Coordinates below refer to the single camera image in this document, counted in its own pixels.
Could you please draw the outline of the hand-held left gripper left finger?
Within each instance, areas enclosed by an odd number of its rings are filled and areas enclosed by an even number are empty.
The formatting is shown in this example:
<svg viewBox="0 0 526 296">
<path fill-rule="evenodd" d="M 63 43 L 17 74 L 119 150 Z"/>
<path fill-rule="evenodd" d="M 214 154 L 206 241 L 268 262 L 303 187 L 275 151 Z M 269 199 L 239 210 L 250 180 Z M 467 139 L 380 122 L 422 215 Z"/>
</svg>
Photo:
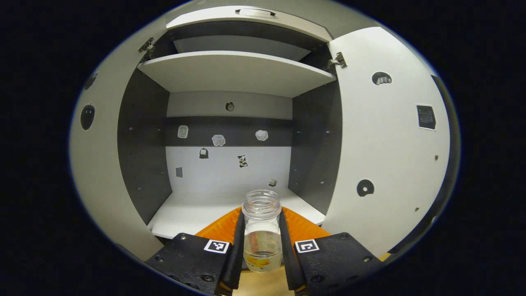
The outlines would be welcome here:
<svg viewBox="0 0 526 296">
<path fill-rule="evenodd" d="M 231 296 L 239 287 L 244 231 L 242 210 L 231 210 L 197 235 L 177 234 L 146 264 L 198 294 Z"/>
</svg>

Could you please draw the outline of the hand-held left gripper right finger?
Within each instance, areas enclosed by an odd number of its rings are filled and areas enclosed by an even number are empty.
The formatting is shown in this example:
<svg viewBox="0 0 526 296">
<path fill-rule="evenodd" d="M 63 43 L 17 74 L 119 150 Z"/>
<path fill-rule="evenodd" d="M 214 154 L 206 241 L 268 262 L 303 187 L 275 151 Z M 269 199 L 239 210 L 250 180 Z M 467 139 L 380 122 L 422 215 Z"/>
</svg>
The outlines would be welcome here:
<svg viewBox="0 0 526 296">
<path fill-rule="evenodd" d="M 347 232 L 329 234 L 288 208 L 279 227 L 288 288 L 297 296 L 349 296 L 352 285 L 385 266 Z"/>
</svg>

